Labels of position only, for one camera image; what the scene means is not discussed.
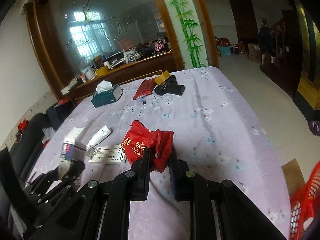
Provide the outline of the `yellow tape roll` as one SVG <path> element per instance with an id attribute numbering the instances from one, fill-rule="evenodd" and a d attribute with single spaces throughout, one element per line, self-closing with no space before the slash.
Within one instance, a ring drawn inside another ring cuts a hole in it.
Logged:
<path id="1" fill-rule="evenodd" d="M 154 82 L 156 85 L 159 86 L 160 84 L 164 83 L 169 77 L 170 77 L 170 73 L 166 70 L 161 75 L 154 78 Z"/>

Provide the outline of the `red envelope packet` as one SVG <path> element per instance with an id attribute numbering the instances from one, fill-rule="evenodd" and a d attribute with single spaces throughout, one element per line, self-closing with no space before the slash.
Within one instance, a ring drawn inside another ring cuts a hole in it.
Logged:
<path id="1" fill-rule="evenodd" d="M 156 87 L 155 79 L 156 78 L 153 77 L 143 80 L 143 82 L 138 87 L 133 100 L 137 100 L 139 98 L 152 94 L 153 89 Z"/>

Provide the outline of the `white blue medicine box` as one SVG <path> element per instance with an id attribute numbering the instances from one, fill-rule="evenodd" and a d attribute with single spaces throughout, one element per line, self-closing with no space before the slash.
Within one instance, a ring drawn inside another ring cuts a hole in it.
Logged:
<path id="1" fill-rule="evenodd" d="M 74 127 L 65 137 L 62 143 L 60 162 L 58 166 L 58 178 L 63 176 L 71 169 L 77 161 L 83 161 L 86 153 L 86 145 L 80 140 L 84 127 Z"/>

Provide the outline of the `long white medicine box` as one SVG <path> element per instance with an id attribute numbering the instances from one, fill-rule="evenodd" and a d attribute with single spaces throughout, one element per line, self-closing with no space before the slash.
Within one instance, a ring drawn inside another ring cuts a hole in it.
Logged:
<path id="1" fill-rule="evenodd" d="M 86 153 L 89 162 L 96 164 L 125 164 L 126 155 L 120 145 L 90 147 Z"/>

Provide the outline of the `white spray bottle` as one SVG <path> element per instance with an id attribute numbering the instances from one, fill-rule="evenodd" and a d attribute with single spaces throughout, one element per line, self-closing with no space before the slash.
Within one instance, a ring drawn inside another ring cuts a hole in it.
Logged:
<path id="1" fill-rule="evenodd" d="M 97 133 L 93 135 L 86 146 L 86 156 L 89 157 L 89 159 L 92 159 L 95 147 L 104 139 L 106 139 L 111 133 L 112 131 L 106 125 L 104 125 L 101 129 L 99 129 L 99 131 L 97 131 Z"/>

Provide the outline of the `purple mop head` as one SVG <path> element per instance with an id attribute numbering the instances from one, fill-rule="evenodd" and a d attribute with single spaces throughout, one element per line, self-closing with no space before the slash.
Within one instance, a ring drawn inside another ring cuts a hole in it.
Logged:
<path id="1" fill-rule="evenodd" d="M 311 120 L 308 123 L 310 132 L 315 136 L 320 136 L 320 121 L 319 120 Z"/>

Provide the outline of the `black flat device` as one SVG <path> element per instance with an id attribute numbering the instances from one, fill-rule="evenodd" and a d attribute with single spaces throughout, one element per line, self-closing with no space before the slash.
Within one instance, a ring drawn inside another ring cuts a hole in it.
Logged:
<path id="1" fill-rule="evenodd" d="M 174 95 L 181 96 L 183 95 L 184 91 L 185 91 L 185 86 L 179 85 L 174 75 L 170 76 L 160 85 L 157 85 L 155 87 L 155 93 L 159 96 L 165 95 L 165 94 L 174 94 Z"/>

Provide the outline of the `red paper bag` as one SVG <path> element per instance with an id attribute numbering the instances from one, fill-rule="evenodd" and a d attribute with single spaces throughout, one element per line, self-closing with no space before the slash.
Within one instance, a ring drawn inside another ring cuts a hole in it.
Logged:
<path id="1" fill-rule="evenodd" d="M 173 151 L 173 138 L 173 131 L 161 131 L 159 129 L 150 131 L 141 122 L 135 120 L 132 122 L 131 128 L 126 133 L 120 147 L 131 165 L 134 161 L 142 159 L 147 148 L 155 150 L 151 157 L 152 170 L 162 173 Z"/>

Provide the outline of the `red plastic mesh basket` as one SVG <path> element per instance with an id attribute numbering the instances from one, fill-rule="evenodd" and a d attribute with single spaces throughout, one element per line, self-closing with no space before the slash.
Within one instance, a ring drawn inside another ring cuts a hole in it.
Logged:
<path id="1" fill-rule="evenodd" d="M 319 214 L 319 162 L 308 181 L 290 197 L 290 239 L 302 239 Z"/>

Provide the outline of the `black sofa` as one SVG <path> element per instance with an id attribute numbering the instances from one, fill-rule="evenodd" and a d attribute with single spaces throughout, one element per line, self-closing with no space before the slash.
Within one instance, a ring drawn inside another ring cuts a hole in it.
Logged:
<path id="1" fill-rule="evenodd" d="M 20 123 L 17 139 L 9 150 L 18 178 L 25 181 L 45 147 L 45 131 L 56 132 L 74 109 L 71 101 L 54 104 Z"/>

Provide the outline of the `wooden sideboard cabinet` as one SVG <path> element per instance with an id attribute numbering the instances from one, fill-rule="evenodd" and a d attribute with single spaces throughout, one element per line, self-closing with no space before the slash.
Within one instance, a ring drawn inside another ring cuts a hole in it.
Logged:
<path id="1" fill-rule="evenodd" d="M 75 87 L 64 97 L 77 105 L 84 98 L 93 95 L 97 85 L 103 80 L 110 81 L 114 85 L 122 85 L 147 76 L 161 74 L 166 70 L 171 73 L 183 69 L 183 63 L 172 52 L 160 53 L 142 61 L 124 64 L 114 70 L 110 70 L 100 77 Z"/>

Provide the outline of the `gold pillar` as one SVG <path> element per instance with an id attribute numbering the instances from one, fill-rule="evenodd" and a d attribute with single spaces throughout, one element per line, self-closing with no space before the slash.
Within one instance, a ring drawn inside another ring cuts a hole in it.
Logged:
<path id="1" fill-rule="evenodd" d="M 309 124 L 319 124 L 319 29 L 302 2 L 295 0 L 302 37 L 302 70 L 294 103 Z"/>

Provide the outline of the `dark green tissue box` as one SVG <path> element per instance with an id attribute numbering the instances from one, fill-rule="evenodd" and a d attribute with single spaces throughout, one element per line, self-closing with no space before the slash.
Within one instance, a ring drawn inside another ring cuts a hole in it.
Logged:
<path id="1" fill-rule="evenodd" d="M 109 105 L 118 101 L 122 94 L 120 85 L 112 85 L 112 82 L 103 80 L 97 85 L 91 103 L 95 108 Z"/>

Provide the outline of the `brown cardboard box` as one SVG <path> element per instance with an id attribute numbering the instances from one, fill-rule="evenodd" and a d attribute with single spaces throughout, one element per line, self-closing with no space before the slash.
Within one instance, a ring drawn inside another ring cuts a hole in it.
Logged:
<path id="1" fill-rule="evenodd" d="M 305 184 L 305 180 L 296 158 L 292 159 L 282 167 L 287 184 L 289 196 L 294 195 Z"/>

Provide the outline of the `floral purple tablecloth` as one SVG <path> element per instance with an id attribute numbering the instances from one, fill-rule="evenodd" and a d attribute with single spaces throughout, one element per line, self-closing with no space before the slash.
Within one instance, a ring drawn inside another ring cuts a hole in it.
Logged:
<path id="1" fill-rule="evenodd" d="M 133 100 L 141 80 L 122 85 L 123 95 L 94 108 L 82 101 L 56 131 L 39 156 L 29 181 L 55 169 L 63 140 L 74 127 L 87 145 L 99 129 L 112 133 L 101 146 L 121 144 L 134 120 L 148 130 L 173 131 L 179 159 L 212 181 L 229 179 L 289 239 L 290 200 L 277 154 L 255 113 L 236 87 L 215 67 L 174 73 L 185 86 L 182 96 L 151 94 Z M 176 202 L 169 170 L 151 173 L 148 199 L 130 205 L 129 239 L 190 239 L 189 204 Z"/>

